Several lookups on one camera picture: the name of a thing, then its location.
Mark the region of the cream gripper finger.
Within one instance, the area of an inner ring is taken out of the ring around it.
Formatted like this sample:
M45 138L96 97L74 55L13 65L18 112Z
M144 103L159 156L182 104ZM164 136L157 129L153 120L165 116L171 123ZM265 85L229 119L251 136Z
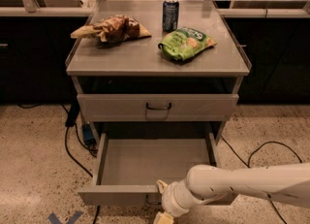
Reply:
M158 212L155 216L153 224L173 224L173 217L166 212Z
M156 181L156 184L157 184L158 190L161 194L163 194L165 192L166 188L168 187L168 185L160 179L158 179Z

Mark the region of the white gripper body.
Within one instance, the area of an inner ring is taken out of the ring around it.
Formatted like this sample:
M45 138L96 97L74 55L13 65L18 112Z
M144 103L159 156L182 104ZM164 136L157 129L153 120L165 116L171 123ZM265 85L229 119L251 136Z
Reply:
M197 200L182 179L168 184L162 194L162 207L172 217L180 217L197 204Z

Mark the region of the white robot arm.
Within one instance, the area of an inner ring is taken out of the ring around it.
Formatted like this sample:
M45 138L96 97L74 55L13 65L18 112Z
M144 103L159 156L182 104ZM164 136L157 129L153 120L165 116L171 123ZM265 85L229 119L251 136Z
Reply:
M310 208L310 164L299 163L227 170L208 165L192 167L178 182L157 182L163 210L153 224L174 219L198 205L221 200L231 193Z

